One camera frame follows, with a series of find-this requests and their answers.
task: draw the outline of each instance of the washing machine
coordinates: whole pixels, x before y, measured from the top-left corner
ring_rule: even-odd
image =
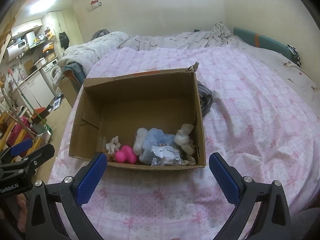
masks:
[[[44,67],[40,69],[40,73],[43,76],[45,82],[47,83],[48,87],[50,88],[51,92],[56,96],[56,90],[54,89],[53,85],[53,78],[58,72],[60,67],[58,66],[58,59],[54,59],[47,63]]]

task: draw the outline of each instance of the pink patterned blanket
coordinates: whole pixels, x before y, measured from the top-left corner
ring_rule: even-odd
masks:
[[[214,96],[204,117],[207,159],[219,152],[241,175],[256,182],[280,180],[291,214],[307,207],[319,190],[320,121],[262,62],[229,46],[153,51],[124,48],[106,54],[88,77],[189,67],[196,61],[198,80]],[[78,100],[50,183],[76,174],[86,164],[68,156]],[[208,166],[192,171],[108,167],[83,209],[104,239],[211,240],[233,205],[226,201]]]

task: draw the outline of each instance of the metal screw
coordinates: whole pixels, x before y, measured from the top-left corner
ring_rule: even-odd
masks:
[[[66,177],[65,179],[64,179],[64,182],[65,183],[70,183],[72,181],[72,177]]]
[[[279,180],[275,180],[275,184],[276,186],[280,187],[281,186],[281,182]]]
[[[245,182],[248,182],[248,183],[252,182],[252,178],[249,177],[249,176],[244,176],[243,179],[244,179]]]
[[[42,181],[41,181],[41,180],[37,180],[36,183],[35,183],[36,187],[40,187],[41,184],[42,184]]]

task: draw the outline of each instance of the countertop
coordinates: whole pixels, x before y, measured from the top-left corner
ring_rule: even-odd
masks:
[[[26,82],[30,77],[32,77],[35,73],[37,73],[40,69],[42,69],[43,67],[45,67],[46,65],[48,65],[50,62],[52,62],[53,60],[55,60],[58,57],[54,57],[52,60],[48,61],[46,64],[42,65],[40,68],[38,68],[36,71],[33,71],[29,76],[27,76],[26,79],[24,79],[22,82],[19,83],[19,87]],[[11,94],[13,94],[15,91],[17,90],[17,88],[15,88],[14,90],[12,90]]]

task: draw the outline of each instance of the pink toy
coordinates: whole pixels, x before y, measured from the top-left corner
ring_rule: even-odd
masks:
[[[137,155],[133,153],[133,149],[128,145],[123,145],[120,151],[115,154],[115,160],[118,163],[124,163],[128,161],[131,164],[136,163]]]

